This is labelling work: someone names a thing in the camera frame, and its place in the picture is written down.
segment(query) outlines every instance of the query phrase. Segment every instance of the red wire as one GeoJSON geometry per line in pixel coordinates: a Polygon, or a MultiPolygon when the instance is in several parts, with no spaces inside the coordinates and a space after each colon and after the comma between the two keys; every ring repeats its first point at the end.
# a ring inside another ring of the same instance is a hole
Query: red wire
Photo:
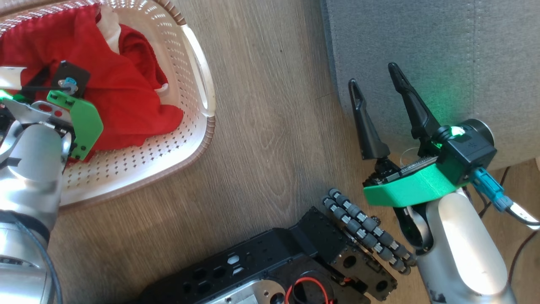
{"type": "Polygon", "coordinates": [[[293,290],[293,287],[298,285],[298,283],[302,283],[302,282],[305,282],[305,281],[313,282],[313,283],[317,284],[321,288],[322,294],[325,296],[325,304],[332,304],[334,302],[333,300],[328,301],[328,294],[326,294],[326,289],[321,284],[321,282],[319,282],[314,277],[305,276],[305,277],[299,278],[296,282],[294,282],[293,285],[291,285],[289,287],[289,290],[287,290],[287,294],[285,295],[285,304],[289,304],[289,296],[291,295],[291,291],[293,290]]]}

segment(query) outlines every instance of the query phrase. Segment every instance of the gray couch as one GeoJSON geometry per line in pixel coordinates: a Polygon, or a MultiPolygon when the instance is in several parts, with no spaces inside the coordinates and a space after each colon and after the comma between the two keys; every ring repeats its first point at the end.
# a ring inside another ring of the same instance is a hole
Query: gray couch
{"type": "Polygon", "coordinates": [[[478,118],[495,134],[490,169],[540,155],[540,1],[322,0],[330,69],[345,111],[355,77],[394,153],[417,142],[387,64],[441,124],[478,118]]]}

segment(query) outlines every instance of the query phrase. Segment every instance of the laundry basket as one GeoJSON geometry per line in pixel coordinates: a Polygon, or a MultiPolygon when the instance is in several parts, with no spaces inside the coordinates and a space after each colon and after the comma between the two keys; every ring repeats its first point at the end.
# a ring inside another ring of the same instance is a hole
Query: laundry basket
{"type": "Polygon", "coordinates": [[[214,134],[215,93],[208,64],[170,1],[7,1],[0,4],[0,35],[26,19],[96,3],[113,7],[120,23],[145,35],[169,82],[161,103],[180,107],[184,118],[175,131],[151,137],[141,147],[100,151],[90,162],[66,168],[61,210],[110,199],[181,170],[204,153],[214,134]]]}

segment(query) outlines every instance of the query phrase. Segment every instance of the red cloth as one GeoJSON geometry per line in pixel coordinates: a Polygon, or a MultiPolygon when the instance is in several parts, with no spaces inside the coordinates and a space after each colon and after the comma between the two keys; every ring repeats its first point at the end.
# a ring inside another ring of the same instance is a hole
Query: red cloth
{"type": "MultiPolygon", "coordinates": [[[[0,65],[27,67],[23,85],[44,67],[52,78],[62,60],[90,72],[84,98],[96,106],[104,126],[92,150],[140,146],[148,137],[174,131],[184,113],[160,104],[154,89],[167,79],[152,47],[122,25],[120,55],[115,54],[96,26],[98,13],[93,5],[22,22],[0,37],[0,65]]],[[[45,100],[46,92],[37,98],[45,100]]]]}

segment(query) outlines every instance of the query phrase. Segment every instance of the blue connector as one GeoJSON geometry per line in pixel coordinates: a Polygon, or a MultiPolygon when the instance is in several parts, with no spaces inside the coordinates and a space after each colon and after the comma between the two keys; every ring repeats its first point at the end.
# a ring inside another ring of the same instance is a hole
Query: blue connector
{"type": "Polygon", "coordinates": [[[470,178],[473,186],[488,197],[499,212],[505,211],[514,202],[504,194],[504,188],[484,168],[476,169],[470,178]]]}

